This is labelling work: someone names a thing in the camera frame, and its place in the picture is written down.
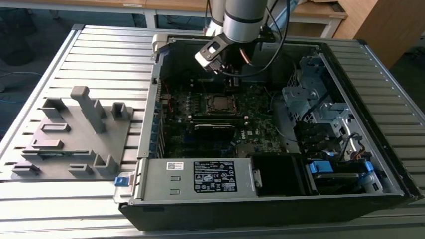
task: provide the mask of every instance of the power supply label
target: power supply label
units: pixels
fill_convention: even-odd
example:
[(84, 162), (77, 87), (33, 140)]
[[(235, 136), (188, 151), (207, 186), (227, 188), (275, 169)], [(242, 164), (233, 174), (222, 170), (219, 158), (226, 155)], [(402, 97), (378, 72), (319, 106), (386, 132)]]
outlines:
[(193, 187), (197, 193), (237, 192), (234, 162), (193, 162)]

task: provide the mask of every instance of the motherboard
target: motherboard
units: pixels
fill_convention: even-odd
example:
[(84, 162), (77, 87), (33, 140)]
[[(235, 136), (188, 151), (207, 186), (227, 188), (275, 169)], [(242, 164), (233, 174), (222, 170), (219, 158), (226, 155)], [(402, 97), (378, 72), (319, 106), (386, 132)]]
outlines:
[(164, 82), (165, 158), (249, 157), (282, 152), (273, 124), (277, 94), (261, 84), (190, 79)]

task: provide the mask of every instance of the cable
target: cable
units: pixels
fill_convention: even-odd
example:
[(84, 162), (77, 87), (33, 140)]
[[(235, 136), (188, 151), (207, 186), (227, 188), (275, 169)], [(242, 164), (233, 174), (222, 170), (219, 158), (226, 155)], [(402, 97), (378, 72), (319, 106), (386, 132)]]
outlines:
[[(267, 7), (265, 8), (265, 10), (266, 10), (267, 16), (271, 16), (271, 12), (270, 12), (270, 10), (267, 9)], [(277, 32), (278, 32), (278, 36), (279, 36), (279, 39), (281, 39), (281, 32), (279, 32), (279, 30), (278, 30), (277, 22), (275, 22), (275, 20), (274, 20), (273, 17), (271, 17), (271, 21), (273, 21), (273, 24), (274, 24), (274, 26), (275, 26), (275, 30), (277, 30)]]
[(358, 133), (351, 133), (347, 138), (346, 138), (346, 141), (343, 142), (342, 144), (342, 150), (341, 150), (341, 156), (339, 156), (339, 161), (343, 159), (343, 153), (345, 153), (345, 150), (346, 150), (346, 147), (347, 147), (347, 144), (351, 140), (353, 137), (358, 136)]
[(361, 149), (358, 150), (358, 152), (354, 154), (353, 159), (358, 160), (359, 156), (365, 153), (366, 148), (365, 146), (361, 144), (359, 140), (357, 141), (357, 144), (359, 145)]
[(274, 99), (275, 94), (277, 94), (277, 92), (275, 92), (275, 93), (273, 94), (273, 96), (271, 96), (269, 111), (273, 110), (273, 109), (271, 109), (271, 104), (273, 104), (273, 99)]
[[(275, 5), (277, 5), (277, 2), (278, 2), (278, 0), (274, 1), (273, 5), (271, 5), (271, 8), (270, 8), (270, 12), (273, 12), (274, 7), (275, 7)], [(267, 16), (266, 16), (266, 19), (265, 19), (265, 24), (266, 24), (266, 25), (267, 25), (269, 17), (270, 17), (270, 15), (267, 15)]]
[(303, 121), (303, 119), (306, 118), (306, 116), (313, 112), (313, 110), (318, 107), (318, 105), (323, 102), (323, 100), (326, 99), (326, 97), (329, 96), (329, 91), (326, 91), (326, 93), (319, 97), (318, 101), (313, 104), (313, 106), (307, 109), (307, 111), (303, 113), (301, 120)]
[(0, 102), (8, 103), (8, 104), (17, 104), (17, 103), (24, 103), (25, 101), (4, 101), (4, 100), (0, 100)]
[(263, 90), (265, 90), (265, 92), (266, 92), (267, 96), (270, 96), (270, 97), (271, 97), (270, 92), (266, 90), (266, 87), (263, 87)]
[(298, 141), (293, 140), (293, 139), (289, 139), (286, 136), (283, 136), (283, 134), (278, 131), (278, 128), (274, 126), (274, 129), (277, 131), (277, 133), (279, 134), (279, 136), (282, 136), (287, 141), (291, 141), (294, 143), (298, 143)]
[(4, 75), (0, 75), (0, 78), (4, 77), (4, 76), (9, 76), (9, 75), (13, 75), (13, 74), (30, 74), (30, 75), (37, 75), (37, 76), (42, 76), (40, 73), (36, 73), (36, 72), (30, 72), (30, 71), (17, 71), (17, 72), (8, 72), (8, 71), (4, 71), (6, 72)]
[(207, 19), (207, 7), (210, 6), (210, 0), (206, 0), (206, 6), (205, 6), (205, 17), (203, 17), (203, 27), (207, 28), (207, 23), (206, 23), (206, 19)]
[(286, 0), (286, 24), (285, 24), (285, 33), (283, 33), (283, 37), (281, 38), (281, 41), (279, 41), (279, 45), (277, 47), (277, 50), (274, 52), (274, 55), (271, 56), (271, 59), (269, 60), (267, 64), (265, 65), (265, 67), (258, 70), (255, 73), (250, 73), (250, 74), (246, 74), (246, 75), (241, 75), (241, 74), (231, 74), (229, 72), (225, 72), (222, 71), (222, 74), (226, 75), (226, 76), (231, 76), (231, 77), (250, 77), (250, 76), (255, 76), (258, 74), (261, 74), (267, 68), (269, 66), (271, 65), (273, 61), (275, 60), (275, 57), (279, 53), (279, 50), (283, 46), (283, 42), (285, 42), (285, 39), (286, 39), (286, 35), (287, 35), (287, 26), (289, 26), (289, 13), (290, 13), (290, 0)]
[(247, 57), (243, 48), (239, 48), (238, 51), (239, 51), (241, 57), (243, 58), (245, 63), (246, 63), (249, 66), (251, 66), (251, 67), (257, 67), (257, 66), (254, 66), (254, 65), (251, 64), (250, 58)]

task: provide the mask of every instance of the aluminum extrusion table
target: aluminum extrusion table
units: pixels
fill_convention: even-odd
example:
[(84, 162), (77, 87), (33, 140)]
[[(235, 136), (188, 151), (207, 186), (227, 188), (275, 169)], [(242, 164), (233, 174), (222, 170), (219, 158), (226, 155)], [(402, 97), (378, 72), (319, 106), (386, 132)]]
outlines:
[[(156, 33), (199, 35), (197, 31), (169, 31), (125, 27), (76, 25), (44, 73), (0, 144), (1, 177), (20, 160), (38, 120), (36, 108), (45, 97), (69, 96), (73, 86), (85, 85), (89, 96), (104, 106), (124, 101), (136, 110), (126, 139), (121, 169), (136, 164), (144, 120), (148, 81), (153, 61), (150, 42)], [(315, 38), (290, 38), (317, 41)], [(425, 188), (425, 117), (366, 45), (354, 40), (325, 39), (366, 103), (417, 185)], [(66, 104), (76, 104), (64, 99)], [(86, 238), (170, 236), (230, 237), (283, 234), (303, 238), (314, 233), (325, 238), (358, 238), (373, 233), (409, 238), (425, 232), (425, 200), (406, 207), (382, 210), (346, 223), (294, 225), (271, 228), (209, 231), (141, 232), (121, 215), (112, 200), (113, 182), (0, 183), (0, 238)]]

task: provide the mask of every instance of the floor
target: floor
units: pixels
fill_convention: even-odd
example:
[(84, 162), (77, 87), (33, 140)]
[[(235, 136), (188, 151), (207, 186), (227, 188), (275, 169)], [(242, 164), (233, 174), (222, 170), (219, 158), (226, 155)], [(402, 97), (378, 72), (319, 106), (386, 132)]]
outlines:
[[(37, 32), (26, 37), (26, 41), (34, 51), (34, 60), (17, 67), (8, 66), (0, 60), (0, 71), (32, 71), (42, 74), (76, 23), (125, 27), (134, 27), (134, 23), (138, 26), (145, 25), (142, 15), (61, 11), (58, 16), (60, 19), (53, 20), (46, 10), (33, 10), (32, 21)], [(160, 28), (201, 30), (203, 24), (205, 20), (201, 17), (158, 16)], [(421, 91), (425, 88), (425, 57), (410, 59), (409, 56), (403, 56), (391, 68), (391, 73), (419, 108), (425, 110), (425, 94)], [(0, 89), (1, 85), (5, 86), (5, 90), (0, 92), (0, 100), (24, 102), (37, 80), (38, 77), (34, 75), (0, 77)], [(22, 103), (0, 102), (0, 139), (13, 122), (21, 106)]]

